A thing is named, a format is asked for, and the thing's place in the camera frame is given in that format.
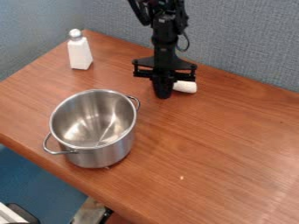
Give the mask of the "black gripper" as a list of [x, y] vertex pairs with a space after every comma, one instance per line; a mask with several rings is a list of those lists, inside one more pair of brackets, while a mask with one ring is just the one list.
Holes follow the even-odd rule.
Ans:
[[[197, 66], [190, 62], [180, 59], [177, 56], [172, 58], [169, 62], [162, 62], [161, 65], [154, 64], [154, 56], [133, 59], [133, 76], [152, 79], [153, 92], [157, 98], [166, 99], [172, 95], [173, 80], [176, 81], [194, 81], [194, 71]], [[154, 75], [169, 74], [170, 77], [162, 77]]]

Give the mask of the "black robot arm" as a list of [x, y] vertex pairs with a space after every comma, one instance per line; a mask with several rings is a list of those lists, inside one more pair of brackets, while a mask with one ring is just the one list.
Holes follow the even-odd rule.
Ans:
[[176, 51], [185, 52], [177, 46], [178, 36], [185, 39], [188, 15], [184, 0], [126, 0], [134, 16], [142, 26], [150, 26], [153, 56], [133, 59], [133, 76], [148, 78], [152, 82], [157, 98], [166, 99], [172, 95], [176, 81], [194, 81], [197, 66], [180, 59]]

